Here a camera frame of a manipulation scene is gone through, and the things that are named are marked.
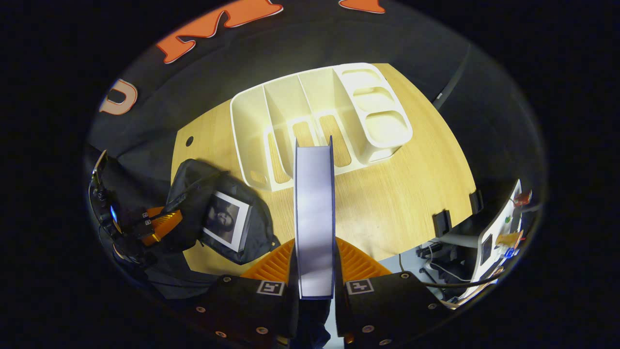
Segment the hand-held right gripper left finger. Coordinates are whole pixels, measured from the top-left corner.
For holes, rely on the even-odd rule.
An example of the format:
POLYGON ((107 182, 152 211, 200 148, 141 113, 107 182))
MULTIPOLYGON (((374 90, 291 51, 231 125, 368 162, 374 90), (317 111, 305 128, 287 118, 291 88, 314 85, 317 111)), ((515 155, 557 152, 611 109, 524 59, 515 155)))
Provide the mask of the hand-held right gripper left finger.
POLYGON ((195 300, 190 321, 233 349, 288 349, 297 332, 295 240, 240 276, 223 275, 195 300))

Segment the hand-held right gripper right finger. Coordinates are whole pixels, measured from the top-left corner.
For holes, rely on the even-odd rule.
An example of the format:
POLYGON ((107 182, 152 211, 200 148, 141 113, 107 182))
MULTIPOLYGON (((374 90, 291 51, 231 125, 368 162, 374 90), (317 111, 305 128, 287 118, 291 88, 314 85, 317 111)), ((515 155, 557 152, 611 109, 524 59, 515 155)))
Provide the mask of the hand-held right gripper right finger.
POLYGON ((334 302, 346 348, 405 348, 448 321, 448 308, 411 272, 391 272, 341 238, 334 302))

